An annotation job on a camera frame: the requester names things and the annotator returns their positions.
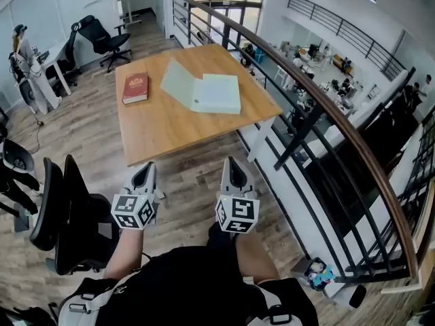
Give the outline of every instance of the person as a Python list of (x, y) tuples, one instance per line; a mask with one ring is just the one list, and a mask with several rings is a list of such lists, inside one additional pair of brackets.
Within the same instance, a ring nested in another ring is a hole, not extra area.
[(413, 113), (416, 110), (417, 106), (422, 103), (419, 97), (419, 89), (420, 85), (418, 82), (415, 82), (413, 86), (405, 86), (402, 100), (404, 101), (404, 105), (406, 107), (405, 110), (407, 113)]
[(325, 56), (325, 58), (322, 60), (321, 65), (320, 65), (320, 69), (322, 71), (325, 71), (326, 68), (328, 67), (328, 65), (331, 63), (332, 51), (329, 49), (329, 46), (325, 46), (324, 56)]
[[(298, 67), (299, 69), (301, 69), (304, 66), (304, 62), (302, 59), (300, 59), (300, 54), (296, 53), (294, 55), (294, 59), (292, 61), (292, 63)], [(285, 79), (285, 83), (283, 86), (283, 89), (287, 90), (288, 88), (293, 88), (293, 86), (295, 85), (296, 81), (293, 79), (292, 76), (288, 75), (287, 78)]]
[(343, 84), (341, 85), (340, 90), (338, 91), (338, 95), (347, 96), (350, 91), (351, 91), (351, 82), (347, 78), (343, 81)]
[(46, 115), (48, 113), (47, 101), (53, 109), (56, 109), (60, 105), (62, 98), (58, 98), (55, 95), (44, 70), (35, 59), (29, 40), (24, 38), (26, 30), (27, 26), (23, 24), (19, 24), (14, 28), (12, 33), (12, 51), (14, 54), (12, 56), (15, 58), (24, 76), (32, 81), (36, 105)]
[(432, 92), (432, 76), (427, 74), (426, 75), (426, 82), (419, 90), (419, 98), (421, 102), (424, 102), (425, 99), (428, 97), (428, 95)]
[[(312, 98), (308, 98), (305, 101), (297, 101), (296, 104), (299, 105), (302, 111), (304, 111), (306, 114), (309, 114), (315, 106), (314, 99)], [(305, 119), (303, 118), (303, 116), (298, 112), (298, 110), (294, 110), (292, 114), (292, 125), (296, 132), (298, 132), (302, 128), (304, 122)], [(293, 135), (290, 129), (287, 130), (287, 133), (289, 135)]]
[[(215, 222), (206, 246), (178, 247), (150, 257), (140, 267), (142, 246), (142, 230), (123, 230), (103, 280), (84, 279), (61, 304), (59, 326), (77, 325), (71, 323), (77, 313), (69, 310), (77, 306), (74, 298), (89, 294), (92, 301), (82, 312), (89, 314), (104, 300), (93, 319), (96, 326), (253, 325), (253, 318), (270, 325), (268, 315), (274, 311), (274, 321), (289, 320), (291, 315), (289, 326), (319, 325), (315, 308), (299, 282), (295, 278), (280, 280), (253, 231), (232, 236)], [(244, 282), (244, 277), (255, 285)], [(278, 306), (268, 310), (266, 302), (273, 295)]]
[(347, 57), (341, 63), (341, 73), (346, 73), (349, 67), (351, 67), (352, 61), (347, 59)]
[[(248, 43), (245, 46), (243, 46), (242, 50), (245, 51), (252, 59), (256, 58), (256, 51), (254, 50), (252, 43)], [(245, 67), (246, 69), (249, 69), (249, 73), (252, 76), (255, 76), (255, 72), (254, 72), (254, 68), (252, 67), (251, 59), (246, 57), (243, 53), (241, 53), (240, 63), (243, 65), (243, 67)]]

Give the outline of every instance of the marker cube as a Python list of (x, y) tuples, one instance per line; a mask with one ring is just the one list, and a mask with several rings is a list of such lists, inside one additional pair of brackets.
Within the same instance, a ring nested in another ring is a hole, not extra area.
[(260, 201), (256, 199), (221, 195), (215, 211), (222, 231), (249, 233), (258, 222)]
[(120, 228), (143, 230), (156, 214), (152, 203), (153, 194), (116, 194), (111, 206), (111, 215)]

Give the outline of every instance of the red book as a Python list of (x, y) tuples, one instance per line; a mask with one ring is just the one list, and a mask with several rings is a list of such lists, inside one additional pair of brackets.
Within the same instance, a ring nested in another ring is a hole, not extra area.
[(122, 102), (124, 104), (146, 101), (148, 99), (148, 74), (133, 73), (125, 79), (124, 94)]

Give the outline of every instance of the open book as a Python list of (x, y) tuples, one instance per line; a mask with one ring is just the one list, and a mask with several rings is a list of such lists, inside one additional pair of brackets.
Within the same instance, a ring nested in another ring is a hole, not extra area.
[(188, 109), (204, 113), (240, 113), (237, 76), (204, 74), (197, 79), (174, 58), (160, 88)]

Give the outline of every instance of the buckle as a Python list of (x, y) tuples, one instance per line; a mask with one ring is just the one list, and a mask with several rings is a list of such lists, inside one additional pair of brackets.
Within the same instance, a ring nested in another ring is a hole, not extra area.
[(95, 295), (93, 293), (84, 293), (82, 295), (82, 300), (85, 301), (92, 301), (95, 298)]
[(86, 306), (84, 304), (71, 303), (68, 308), (69, 308), (70, 312), (79, 312), (82, 314), (90, 314), (90, 311), (86, 310)]
[(282, 304), (275, 304), (269, 308), (269, 317), (271, 318), (271, 325), (283, 325), (292, 320), (292, 316), (285, 311)]

